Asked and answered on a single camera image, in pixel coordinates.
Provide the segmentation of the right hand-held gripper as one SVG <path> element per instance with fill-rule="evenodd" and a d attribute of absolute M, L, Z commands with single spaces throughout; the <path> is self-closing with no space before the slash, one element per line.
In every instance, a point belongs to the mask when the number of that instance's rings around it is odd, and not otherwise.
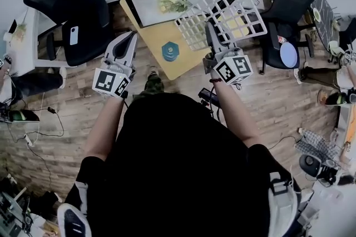
<path fill-rule="evenodd" d="M 211 22 L 205 25 L 207 45 L 211 48 L 203 58 L 204 70 L 212 79 L 221 79 L 226 85 L 239 85 L 253 74 L 253 68 L 247 55 L 241 48 L 223 51 L 223 46 L 231 44 L 228 33 L 219 32 L 218 36 Z"/>

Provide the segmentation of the orange cloth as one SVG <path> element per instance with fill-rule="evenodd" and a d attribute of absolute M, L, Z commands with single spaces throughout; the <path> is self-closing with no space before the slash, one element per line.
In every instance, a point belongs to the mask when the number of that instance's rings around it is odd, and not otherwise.
<path fill-rule="evenodd" d="M 345 142 L 352 142 L 356 138 L 356 116 L 351 115 L 345 136 Z"/>

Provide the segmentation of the glass jar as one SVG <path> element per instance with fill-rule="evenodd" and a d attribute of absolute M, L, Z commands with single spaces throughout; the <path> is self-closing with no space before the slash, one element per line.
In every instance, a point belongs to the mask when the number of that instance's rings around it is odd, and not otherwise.
<path fill-rule="evenodd" d="M 317 94 L 317 103 L 320 105 L 325 105 L 328 98 L 328 93 L 325 90 L 319 90 Z"/>

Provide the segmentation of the person's camouflage trousers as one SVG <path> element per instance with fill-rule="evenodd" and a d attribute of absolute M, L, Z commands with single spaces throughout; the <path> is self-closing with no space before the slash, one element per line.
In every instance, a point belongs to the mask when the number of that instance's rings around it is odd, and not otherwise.
<path fill-rule="evenodd" d="M 154 95 L 158 93 L 164 92 L 164 84 L 162 83 L 161 78 L 157 74 L 149 75 L 147 82 L 145 84 L 145 89 L 142 91 L 142 94 L 147 95 Z"/>

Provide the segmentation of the pale blue round disc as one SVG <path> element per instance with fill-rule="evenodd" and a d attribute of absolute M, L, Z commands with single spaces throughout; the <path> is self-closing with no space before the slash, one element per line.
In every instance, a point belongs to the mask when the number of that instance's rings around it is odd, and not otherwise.
<path fill-rule="evenodd" d="M 280 46 L 280 58 L 287 68 L 294 68 L 298 61 L 298 55 L 294 46 L 289 42 L 284 42 Z"/>

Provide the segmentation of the small pale flower bunch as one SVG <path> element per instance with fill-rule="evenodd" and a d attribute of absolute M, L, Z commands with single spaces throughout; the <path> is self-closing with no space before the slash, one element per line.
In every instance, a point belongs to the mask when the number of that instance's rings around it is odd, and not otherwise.
<path fill-rule="evenodd" d="M 18 24 L 13 35 L 22 38 L 26 34 L 27 25 L 25 23 Z"/>

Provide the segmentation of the person's right forearm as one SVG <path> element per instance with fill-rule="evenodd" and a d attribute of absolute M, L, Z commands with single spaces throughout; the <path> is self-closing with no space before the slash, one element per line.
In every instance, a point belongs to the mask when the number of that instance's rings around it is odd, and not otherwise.
<path fill-rule="evenodd" d="M 259 129 L 239 95 L 229 85 L 212 79 L 227 128 L 247 147 L 261 144 Z"/>

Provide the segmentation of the person's black shirt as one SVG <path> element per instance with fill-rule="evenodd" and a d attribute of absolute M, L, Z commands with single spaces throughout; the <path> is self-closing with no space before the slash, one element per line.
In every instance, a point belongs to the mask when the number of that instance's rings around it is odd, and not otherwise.
<path fill-rule="evenodd" d="M 246 147 L 193 99 L 134 101 L 105 161 L 85 158 L 93 237 L 268 237 L 264 145 Z"/>

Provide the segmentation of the blue lantern ornament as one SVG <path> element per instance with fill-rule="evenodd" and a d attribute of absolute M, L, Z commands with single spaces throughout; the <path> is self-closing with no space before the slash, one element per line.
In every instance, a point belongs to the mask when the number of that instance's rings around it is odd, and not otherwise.
<path fill-rule="evenodd" d="M 179 45 L 173 42 L 167 42 L 161 48 L 162 56 L 167 62 L 173 62 L 180 54 Z"/>

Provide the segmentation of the white wire grid rack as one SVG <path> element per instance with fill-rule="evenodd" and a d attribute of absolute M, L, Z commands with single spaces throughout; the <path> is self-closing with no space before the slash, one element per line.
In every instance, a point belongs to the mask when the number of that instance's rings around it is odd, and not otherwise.
<path fill-rule="evenodd" d="M 198 0 L 175 24 L 193 51 L 208 48 L 205 25 L 211 22 L 218 36 L 228 33 L 231 43 L 267 34 L 253 0 Z"/>

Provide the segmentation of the person's left forearm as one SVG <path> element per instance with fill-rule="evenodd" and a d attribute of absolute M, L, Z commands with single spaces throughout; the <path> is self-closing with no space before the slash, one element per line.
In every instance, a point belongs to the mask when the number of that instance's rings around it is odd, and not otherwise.
<path fill-rule="evenodd" d="M 88 135 L 85 157 L 98 157 L 103 161 L 107 159 L 116 141 L 123 106 L 124 100 L 120 97 L 110 97 L 106 101 Z"/>

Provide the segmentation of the dark marble round table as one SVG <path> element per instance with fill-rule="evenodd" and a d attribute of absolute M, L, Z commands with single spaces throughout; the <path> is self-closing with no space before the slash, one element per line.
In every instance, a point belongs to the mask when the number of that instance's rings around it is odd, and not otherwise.
<path fill-rule="evenodd" d="M 311 14 L 313 16 L 317 34 L 324 48 L 332 55 L 330 51 L 330 41 L 339 41 L 339 32 L 334 28 L 334 10 L 327 0 L 315 0 L 311 5 Z M 317 22 L 313 15 L 313 8 L 317 8 L 321 15 L 321 22 Z"/>

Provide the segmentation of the white desk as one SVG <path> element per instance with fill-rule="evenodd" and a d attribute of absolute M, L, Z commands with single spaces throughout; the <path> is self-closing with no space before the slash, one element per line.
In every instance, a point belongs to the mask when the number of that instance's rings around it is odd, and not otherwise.
<path fill-rule="evenodd" d="M 11 22 L 14 30 L 8 29 L 0 33 L 0 44 L 5 45 L 5 50 L 0 51 L 0 57 L 3 57 L 3 55 L 10 56 L 12 59 L 10 74 L 12 75 L 21 76 L 34 70 L 36 67 L 69 67 L 65 61 L 51 61 L 38 58 L 39 16 L 40 13 L 37 10 L 27 8 L 25 12 Z M 24 37 L 18 38 L 13 33 L 17 25 L 21 23 L 27 25 L 27 30 Z"/>

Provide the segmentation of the yellow table with black base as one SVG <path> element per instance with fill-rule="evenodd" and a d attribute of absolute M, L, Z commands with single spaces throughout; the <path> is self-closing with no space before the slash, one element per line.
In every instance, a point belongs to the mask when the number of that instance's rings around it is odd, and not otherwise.
<path fill-rule="evenodd" d="M 169 80 L 175 80 L 201 64 L 202 59 L 210 52 L 208 48 L 199 51 L 191 50 L 173 21 L 140 28 L 126 1 L 120 0 L 120 5 Z M 172 62 L 166 61 L 162 55 L 162 46 L 169 42 L 179 47 L 179 55 Z"/>

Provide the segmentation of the checked cloth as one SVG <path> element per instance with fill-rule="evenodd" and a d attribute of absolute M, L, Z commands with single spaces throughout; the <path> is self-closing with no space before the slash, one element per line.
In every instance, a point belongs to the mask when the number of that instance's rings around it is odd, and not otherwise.
<path fill-rule="evenodd" d="M 327 160 L 334 160 L 340 155 L 342 148 L 323 136 L 309 130 L 301 131 L 301 138 L 294 147 L 305 155 L 317 157 L 322 163 Z"/>

